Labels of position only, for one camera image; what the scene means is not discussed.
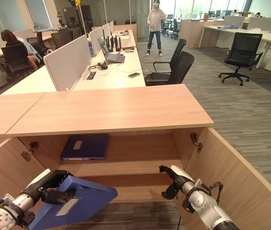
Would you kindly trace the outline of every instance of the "robotic hand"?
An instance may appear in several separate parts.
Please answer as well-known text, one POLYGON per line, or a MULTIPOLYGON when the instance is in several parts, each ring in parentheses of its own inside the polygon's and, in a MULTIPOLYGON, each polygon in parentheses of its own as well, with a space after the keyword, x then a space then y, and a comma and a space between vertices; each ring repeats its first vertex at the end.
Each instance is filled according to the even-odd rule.
POLYGON ((200 179, 194 182, 186 172, 175 165, 170 168, 161 165, 160 172, 166 172, 174 180, 168 189, 162 192, 165 199, 175 198, 181 190, 186 195, 182 204, 183 208, 191 213, 197 211, 209 230, 239 230, 232 219, 217 205, 223 188, 221 183, 217 182, 215 185, 207 187, 202 184, 200 179), (211 190, 215 187, 219 187, 217 200, 211 196, 211 190))
POLYGON ((11 229, 14 225, 19 225, 26 229, 35 218, 34 213, 30 212, 37 201, 59 205, 65 204, 75 194, 75 189, 68 192, 48 190, 57 188, 70 174, 68 171, 46 169, 37 176, 16 199, 9 194, 0 200, 0 230, 11 229))

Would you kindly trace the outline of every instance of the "person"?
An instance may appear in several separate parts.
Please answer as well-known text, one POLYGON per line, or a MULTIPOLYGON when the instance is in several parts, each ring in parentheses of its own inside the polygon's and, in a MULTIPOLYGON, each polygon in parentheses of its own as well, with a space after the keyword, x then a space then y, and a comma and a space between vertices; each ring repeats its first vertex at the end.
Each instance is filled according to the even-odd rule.
POLYGON ((30 43, 26 42, 20 37, 16 37, 10 30, 3 30, 1 32, 1 38, 4 42, 6 42, 6 47, 22 44, 23 51, 27 56, 30 65, 34 70, 38 70, 36 61, 40 62, 41 57, 30 43))
POLYGON ((149 12, 147 23, 149 24, 149 41, 148 41, 148 50, 146 56, 150 54, 151 44, 153 42, 153 36, 156 37, 156 42, 159 49, 159 56, 162 56, 161 51, 161 21, 165 20, 166 15, 159 8, 160 0, 153 1, 153 9, 149 12))
POLYGON ((255 17, 256 17, 256 18, 262 18, 260 12, 256 13, 255 17))

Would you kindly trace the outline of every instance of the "blue folder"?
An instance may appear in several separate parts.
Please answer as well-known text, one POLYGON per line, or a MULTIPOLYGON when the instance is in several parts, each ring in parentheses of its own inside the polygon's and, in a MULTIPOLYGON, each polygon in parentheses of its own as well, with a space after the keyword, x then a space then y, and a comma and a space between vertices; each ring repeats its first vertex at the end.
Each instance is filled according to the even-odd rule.
POLYGON ((118 195, 115 188, 73 176, 68 176, 57 189, 65 192, 73 188, 76 189, 76 194, 66 204, 44 204, 36 212, 29 230, 43 230, 83 222, 118 195))

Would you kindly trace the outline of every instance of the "laptop screen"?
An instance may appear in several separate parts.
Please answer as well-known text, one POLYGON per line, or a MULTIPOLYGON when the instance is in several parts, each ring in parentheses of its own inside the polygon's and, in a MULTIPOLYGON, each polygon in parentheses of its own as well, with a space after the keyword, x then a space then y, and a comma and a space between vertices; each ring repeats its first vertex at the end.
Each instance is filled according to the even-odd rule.
POLYGON ((106 57, 107 54, 109 53, 109 51, 108 51, 108 49, 107 49, 106 41, 105 41, 105 39, 103 38, 103 36, 100 36, 100 37, 98 38, 98 42, 99 42, 99 45, 100 45, 100 47, 101 47, 101 50, 102 50, 104 56, 106 57))

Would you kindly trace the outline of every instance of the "cabinet hinge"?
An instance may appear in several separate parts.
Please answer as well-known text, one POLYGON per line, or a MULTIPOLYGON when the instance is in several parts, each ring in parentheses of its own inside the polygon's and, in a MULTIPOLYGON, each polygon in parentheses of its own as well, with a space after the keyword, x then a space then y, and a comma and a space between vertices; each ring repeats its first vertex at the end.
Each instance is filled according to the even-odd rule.
POLYGON ((190 137, 191 137, 191 141, 193 142, 193 145, 195 145, 197 147, 197 150, 200 151, 202 149, 203 144, 201 142, 198 143, 197 134, 196 133, 191 133, 190 137))
POLYGON ((21 156, 29 162, 31 160, 31 155, 35 153, 36 149, 38 148, 39 143, 37 141, 31 142, 30 143, 30 151, 28 152, 23 152, 21 156))

